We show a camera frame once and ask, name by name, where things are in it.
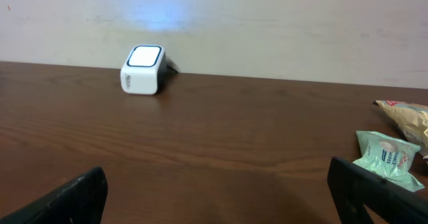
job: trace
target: red label on bag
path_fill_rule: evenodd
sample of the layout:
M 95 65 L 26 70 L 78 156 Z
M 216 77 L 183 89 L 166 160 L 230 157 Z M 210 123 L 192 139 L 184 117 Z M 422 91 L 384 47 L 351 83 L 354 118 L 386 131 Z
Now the red label on bag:
M 385 100 L 385 102 L 386 102 L 387 104 L 389 104 L 389 106 L 394 106 L 394 105 L 398 104 L 398 102 L 397 102 L 397 101 Z

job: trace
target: snack bag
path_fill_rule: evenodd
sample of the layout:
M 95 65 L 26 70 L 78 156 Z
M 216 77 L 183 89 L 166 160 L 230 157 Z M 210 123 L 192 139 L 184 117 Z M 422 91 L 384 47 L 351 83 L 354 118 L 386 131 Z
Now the snack bag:
M 409 142 L 421 146 L 419 152 L 427 160 L 428 106 L 389 100 L 376 100 L 374 104 L 398 124 Z
M 421 148 L 379 132 L 357 131 L 362 158 L 354 164 L 385 178 L 409 191 L 424 186 L 409 173 L 413 157 Z

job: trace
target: white cube device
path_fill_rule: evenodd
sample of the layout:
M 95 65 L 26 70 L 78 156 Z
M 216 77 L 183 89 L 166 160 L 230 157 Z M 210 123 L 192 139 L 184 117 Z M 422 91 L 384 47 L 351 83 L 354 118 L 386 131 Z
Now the white cube device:
M 122 89 L 129 94 L 156 94 L 163 85 L 167 63 L 159 45 L 138 45 L 132 49 L 120 71 Z

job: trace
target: black object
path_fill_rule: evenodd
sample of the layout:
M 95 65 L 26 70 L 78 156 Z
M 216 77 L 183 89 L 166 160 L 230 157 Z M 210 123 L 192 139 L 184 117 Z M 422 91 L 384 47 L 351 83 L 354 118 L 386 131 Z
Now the black object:
M 96 167 L 0 219 L 0 224 L 99 224 L 107 190 L 104 171 Z
M 386 179 L 333 157 L 328 186 L 343 224 L 373 223 L 366 205 L 389 223 L 428 223 L 428 202 Z

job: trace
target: wood grain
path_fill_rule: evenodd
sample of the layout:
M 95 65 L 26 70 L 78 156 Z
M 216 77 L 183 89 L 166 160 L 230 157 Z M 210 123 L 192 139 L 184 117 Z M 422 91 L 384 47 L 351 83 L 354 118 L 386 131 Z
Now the wood grain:
M 0 216 L 100 165 L 103 223 L 337 223 L 331 157 L 360 156 L 356 130 L 401 136 L 371 102 L 428 105 L 427 90 L 197 74 L 135 96 L 118 75 L 0 63 Z M 419 155 L 412 173 L 428 185 Z

